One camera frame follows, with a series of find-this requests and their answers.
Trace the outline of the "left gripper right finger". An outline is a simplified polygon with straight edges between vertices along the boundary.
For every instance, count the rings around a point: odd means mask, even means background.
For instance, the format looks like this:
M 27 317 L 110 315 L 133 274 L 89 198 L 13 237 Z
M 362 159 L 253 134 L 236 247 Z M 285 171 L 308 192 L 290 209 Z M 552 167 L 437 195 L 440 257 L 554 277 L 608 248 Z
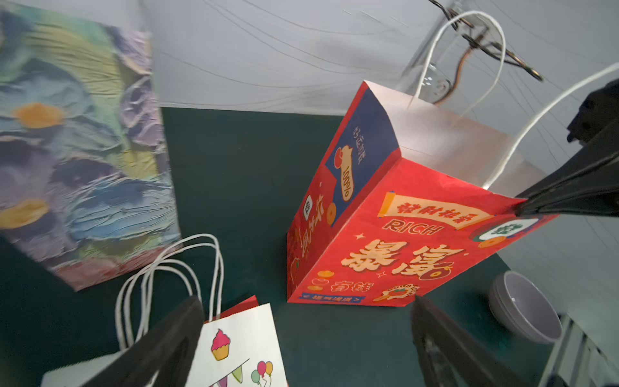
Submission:
M 525 385 L 432 301 L 416 298 L 410 322 L 427 386 Z

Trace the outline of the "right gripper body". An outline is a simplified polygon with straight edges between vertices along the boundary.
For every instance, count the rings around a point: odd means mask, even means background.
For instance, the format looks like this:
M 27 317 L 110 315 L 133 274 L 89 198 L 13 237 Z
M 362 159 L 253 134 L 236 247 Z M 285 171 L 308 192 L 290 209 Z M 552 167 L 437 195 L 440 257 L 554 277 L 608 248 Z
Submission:
M 567 126 L 567 142 L 586 145 L 618 117 L 618 80 L 588 95 Z

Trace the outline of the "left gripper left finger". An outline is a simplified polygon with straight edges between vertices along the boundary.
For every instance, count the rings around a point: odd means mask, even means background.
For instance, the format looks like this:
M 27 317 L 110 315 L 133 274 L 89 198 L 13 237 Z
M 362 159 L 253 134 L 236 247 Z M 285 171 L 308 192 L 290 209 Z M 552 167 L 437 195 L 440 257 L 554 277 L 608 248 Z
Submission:
M 86 386 L 184 386 L 198 346 L 204 314 L 200 301 L 183 301 Z

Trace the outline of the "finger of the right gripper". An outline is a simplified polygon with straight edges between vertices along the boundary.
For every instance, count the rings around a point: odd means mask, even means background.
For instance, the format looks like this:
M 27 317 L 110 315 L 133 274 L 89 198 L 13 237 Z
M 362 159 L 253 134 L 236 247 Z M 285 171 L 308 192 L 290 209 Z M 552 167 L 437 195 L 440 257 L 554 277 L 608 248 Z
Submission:
M 561 168 L 521 193 L 518 216 L 618 216 L 618 122 L 612 121 Z

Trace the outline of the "white paper bag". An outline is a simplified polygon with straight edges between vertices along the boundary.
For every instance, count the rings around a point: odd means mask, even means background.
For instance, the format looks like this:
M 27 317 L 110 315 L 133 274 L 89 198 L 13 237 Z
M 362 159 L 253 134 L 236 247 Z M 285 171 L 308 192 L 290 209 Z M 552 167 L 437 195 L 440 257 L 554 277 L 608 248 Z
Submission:
M 195 248 L 214 250 L 214 272 L 208 298 L 203 298 L 198 276 L 176 256 Z M 86 386 L 85 383 L 120 358 L 156 325 L 151 313 L 156 274 L 178 276 L 188 293 L 201 303 L 204 323 L 188 380 L 184 386 L 286 386 L 288 384 L 269 304 L 214 320 L 222 314 L 225 266 L 218 239 L 197 234 L 165 248 L 151 263 L 127 279 L 114 304 L 119 351 L 67 365 L 44 374 L 43 386 Z

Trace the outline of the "red paper bag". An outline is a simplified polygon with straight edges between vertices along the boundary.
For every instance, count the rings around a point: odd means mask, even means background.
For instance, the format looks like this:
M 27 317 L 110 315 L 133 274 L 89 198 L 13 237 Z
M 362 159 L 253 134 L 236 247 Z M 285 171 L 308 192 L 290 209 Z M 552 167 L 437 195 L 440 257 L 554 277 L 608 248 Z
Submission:
M 241 303 L 236 304 L 235 306 L 232 306 L 231 308 L 229 308 L 228 310 L 222 312 L 222 314 L 219 314 L 217 316 L 214 317 L 214 320 L 217 319 L 224 319 L 226 317 L 229 317 L 233 314 L 238 314 L 240 312 L 246 311 L 246 310 L 250 310 L 254 307 L 259 306 L 259 302 L 257 300 L 256 295 L 251 296 L 250 298 L 247 298 L 245 300 L 243 300 Z
M 287 300 L 407 306 L 559 214 L 518 216 L 543 180 L 519 138 L 363 82 L 287 234 Z

